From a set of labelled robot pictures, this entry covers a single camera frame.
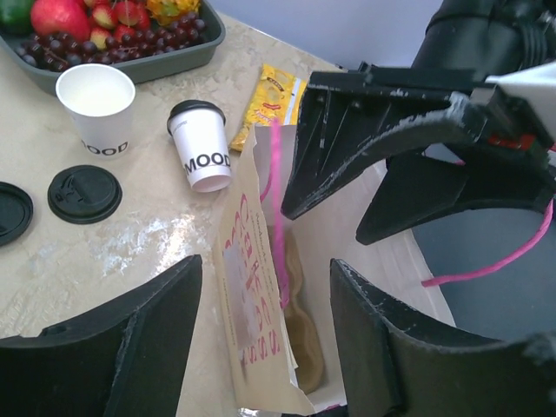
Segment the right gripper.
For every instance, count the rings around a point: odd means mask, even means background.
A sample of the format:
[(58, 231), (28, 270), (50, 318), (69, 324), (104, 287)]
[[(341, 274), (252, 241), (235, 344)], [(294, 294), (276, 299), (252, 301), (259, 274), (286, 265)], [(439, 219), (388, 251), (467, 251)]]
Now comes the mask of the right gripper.
[[(434, 143), (548, 150), (523, 134), (511, 102), (469, 69), (368, 66), (315, 72), (301, 101), (281, 212), (296, 219), (378, 161)], [(541, 213), (555, 193), (549, 169), (470, 156), (462, 165), (421, 155), (388, 166), (356, 231), (363, 245), (466, 210)]]

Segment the brown paper bag pink handles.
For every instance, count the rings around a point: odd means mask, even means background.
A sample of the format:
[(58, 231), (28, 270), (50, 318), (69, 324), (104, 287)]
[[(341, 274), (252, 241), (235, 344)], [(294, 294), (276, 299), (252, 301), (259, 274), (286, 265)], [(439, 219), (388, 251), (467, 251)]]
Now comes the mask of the brown paper bag pink handles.
[(311, 394), (299, 388), (281, 304), (270, 233), (275, 228), (272, 195), (265, 189), (270, 162), (270, 130), (251, 129), (228, 190), (213, 248), (232, 367), (240, 407), (310, 415), (344, 405), (342, 379), (331, 309), (330, 262), (342, 260), (377, 288), (437, 321), (457, 328), (410, 232), (369, 246), (358, 243), (355, 230), (377, 190), (385, 167), (363, 175), (295, 221), (285, 222), (301, 258), (301, 300), (314, 321), (324, 358), (324, 375)]

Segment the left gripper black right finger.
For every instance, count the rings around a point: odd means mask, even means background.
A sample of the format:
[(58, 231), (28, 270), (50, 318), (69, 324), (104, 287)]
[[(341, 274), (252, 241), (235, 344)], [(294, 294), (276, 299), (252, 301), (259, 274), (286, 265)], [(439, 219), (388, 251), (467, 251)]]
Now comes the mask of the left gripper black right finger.
[(555, 333), (498, 341), (451, 327), (330, 262), (352, 416), (553, 416)]

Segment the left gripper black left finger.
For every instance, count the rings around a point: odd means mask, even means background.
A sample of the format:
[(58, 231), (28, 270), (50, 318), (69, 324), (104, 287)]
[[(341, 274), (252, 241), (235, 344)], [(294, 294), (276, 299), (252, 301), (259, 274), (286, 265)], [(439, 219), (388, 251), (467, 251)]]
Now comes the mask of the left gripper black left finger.
[(36, 337), (1, 341), (3, 416), (174, 416), (202, 291), (202, 258)]

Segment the white paper cup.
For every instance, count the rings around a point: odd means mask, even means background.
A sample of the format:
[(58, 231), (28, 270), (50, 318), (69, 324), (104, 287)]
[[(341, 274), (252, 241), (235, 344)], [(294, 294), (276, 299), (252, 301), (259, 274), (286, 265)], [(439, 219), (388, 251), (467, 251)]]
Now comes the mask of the white paper cup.
[(79, 64), (57, 78), (55, 92), (87, 152), (115, 160), (129, 150), (136, 87), (125, 73), (106, 64)]
[(185, 100), (170, 111), (167, 131), (195, 192), (215, 192), (231, 183), (225, 122), (222, 110), (208, 101)]

